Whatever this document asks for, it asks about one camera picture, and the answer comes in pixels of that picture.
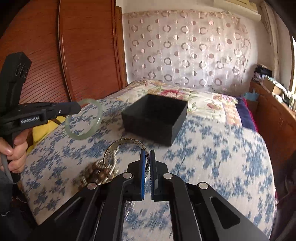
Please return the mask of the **person's left hand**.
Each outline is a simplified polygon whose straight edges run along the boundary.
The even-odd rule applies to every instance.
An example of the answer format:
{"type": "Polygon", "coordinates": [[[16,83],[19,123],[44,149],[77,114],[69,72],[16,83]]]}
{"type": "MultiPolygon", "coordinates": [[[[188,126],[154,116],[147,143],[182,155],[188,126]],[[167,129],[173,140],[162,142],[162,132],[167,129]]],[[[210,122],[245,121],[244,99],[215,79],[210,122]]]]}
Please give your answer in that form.
{"type": "Polygon", "coordinates": [[[24,130],[15,138],[14,148],[1,138],[1,153],[7,156],[7,160],[10,161],[8,169],[13,173],[21,173],[25,168],[28,133],[29,130],[24,130]]]}

